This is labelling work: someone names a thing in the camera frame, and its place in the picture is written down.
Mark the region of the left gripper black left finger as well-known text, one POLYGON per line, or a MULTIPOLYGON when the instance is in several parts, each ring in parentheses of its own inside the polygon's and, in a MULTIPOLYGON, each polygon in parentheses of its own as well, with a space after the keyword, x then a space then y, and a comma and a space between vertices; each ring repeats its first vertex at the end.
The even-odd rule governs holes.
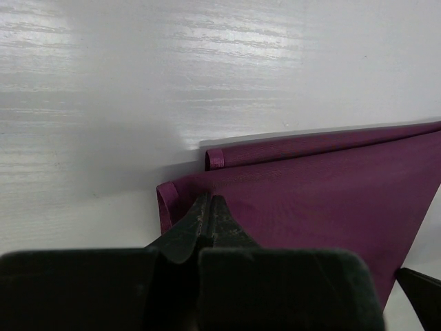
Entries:
POLYGON ((210 194, 199 196, 180 221, 146 248, 157 249, 172 263, 186 262, 195 250, 198 240, 205 236, 210 204, 210 194))

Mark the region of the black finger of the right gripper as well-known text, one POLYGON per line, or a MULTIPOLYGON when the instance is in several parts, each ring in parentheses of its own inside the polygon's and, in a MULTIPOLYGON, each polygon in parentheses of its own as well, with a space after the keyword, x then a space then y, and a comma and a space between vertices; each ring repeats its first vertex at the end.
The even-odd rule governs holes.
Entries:
POLYGON ((406 294, 425 331, 441 331, 440 280, 408 268, 396 271, 396 280, 406 294))

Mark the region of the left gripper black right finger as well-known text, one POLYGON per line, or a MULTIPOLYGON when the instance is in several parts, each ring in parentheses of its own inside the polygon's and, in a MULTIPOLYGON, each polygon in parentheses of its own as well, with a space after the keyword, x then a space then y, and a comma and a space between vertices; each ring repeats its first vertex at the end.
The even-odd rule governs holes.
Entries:
POLYGON ((224 197, 208 196, 206 207, 207 248, 260 248, 233 218, 224 197))

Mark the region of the purple cloth napkin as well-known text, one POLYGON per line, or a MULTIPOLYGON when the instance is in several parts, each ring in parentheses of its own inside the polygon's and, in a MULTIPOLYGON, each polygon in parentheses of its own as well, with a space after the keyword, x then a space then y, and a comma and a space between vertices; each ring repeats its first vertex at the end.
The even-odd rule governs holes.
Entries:
POLYGON ((440 124, 305 134, 208 150, 205 171, 160 184, 167 232, 208 192, 268 248, 342 248, 381 304, 440 187, 440 124))

